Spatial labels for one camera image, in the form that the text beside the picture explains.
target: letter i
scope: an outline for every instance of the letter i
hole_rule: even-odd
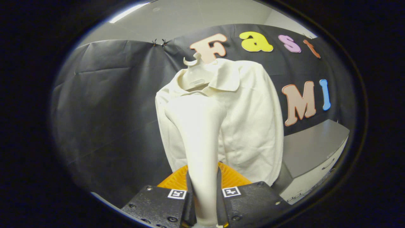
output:
[[[322,86],[322,91],[324,92],[323,110],[326,111],[326,110],[330,109],[328,81],[326,79],[322,79],[322,80],[319,81],[319,85]]]

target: black backdrop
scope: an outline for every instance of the black backdrop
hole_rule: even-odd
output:
[[[402,122],[399,2],[302,2],[286,0],[321,24],[347,49],[361,71],[370,101],[366,144],[352,176],[319,204],[283,227],[399,227],[403,184],[398,134]],[[56,62],[75,41],[77,28],[125,4],[66,1],[15,2],[3,7],[7,59],[2,166],[3,203],[8,227],[126,227],[121,219],[78,189],[55,162],[45,113]]]
[[[244,50],[239,34],[245,31],[263,34],[274,50]],[[356,90],[361,85],[354,83],[355,73],[320,37],[311,40],[319,59],[301,34],[272,26],[229,24],[174,38],[166,46],[108,40],[83,45],[69,55],[53,86],[51,123],[60,157],[79,186],[121,208],[143,186],[157,185],[171,173],[157,122],[156,92],[186,68],[183,57],[193,58],[192,43],[218,33],[227,37],[224,58],[263,65],[276,87],[283,122],[288,107],[281,89],[295,84],[303,94],[305,82],[313,81],[316,114],[284,126],[284,135],[327,119],[338,120],[351,130],[342,157],[346,156],[356,124],[362,122],[358,118],[361,107],[356,108]],[[301,53],[288,51],[279,35],[293,38],[302,47]],[[328,80],[332,105],[327,111],[322,109],[321,79]]]

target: orange letter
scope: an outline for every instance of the orange letter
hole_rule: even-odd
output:
[[[311,117],[315,115],[315,96],[313,94],[313,82],[307,81],[304,85],[304,93],[301,96],[298,88],[295,85],[287,85],[285,86],[281,92],[287,96],[287,103],[288,103],[288,118],[285,122],[286,126],[291,126],[297,122],[297,117],[295,116],[295,110],[298,113],[298,117],[300,120],[304,118],[305,109],[305,117]]]
[[[213,41],[225,42],[226,40],[226,36],[218,33],[193,43],[190,45],[190,49],[194,49],[196,52],[199,52],[203,62],[208,64],[216,59],[215,53],[218,53],[220,56],[224,56],[226,54],[225,48],[221,43],[215,42],[213,47],[210,47],[209,43]]]
[[[311,49],[311,52],[317,57],[321,58],[321,56],[315,51],[313,48],[312,44],[310,44],[307,40],[304,40],[304,44],[308,45],[309,49]]]

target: yellow letter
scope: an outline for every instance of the yellow letter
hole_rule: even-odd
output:
[[[260,50],[264,52],[271,52],[273,51],[273,46],[270,45],[266,38],[258,33],[258,32],[243,32],[239,35],[239,38],[244,39],[242,41],[242,47],[246,51],[250,52],[258,52]]]
[[[281,92],[287,96],[288,102],[288,118],[285,122],[286,126],[291,126],[297,122],[297,117],[295,116],[295,110],[297,110],[298,117],[300,120],[305,117],[311,117],[315,115],[315,96],[313,94],[313,82],[307,81],[304,85],[304,93],[301,96],[298,88],[295,85],[285,86]]]

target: white wall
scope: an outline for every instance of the white wall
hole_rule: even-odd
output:
[[[161,44],[162,39],[223,24],[265,24],[316,37],[290,18],[252,0],[158,0],[113,24],[106,22],[95,28],[78,46],[107,39],[157,39]]]
[[[294,20],[284,16],[283,14],[281,14],[280,12],[278,12],[276,10],[272,10],[270,12],[269,17],[267,18],[267,20],[265,21],[264,24],[288,29],[290,31],[294,31],[299,34],[303,34],[306,37],[311,38],[311,39],[317,37],[315,34],[310,32],[306,28],[304,28],[302,25],[300,25],[297,22],[295,22]]]

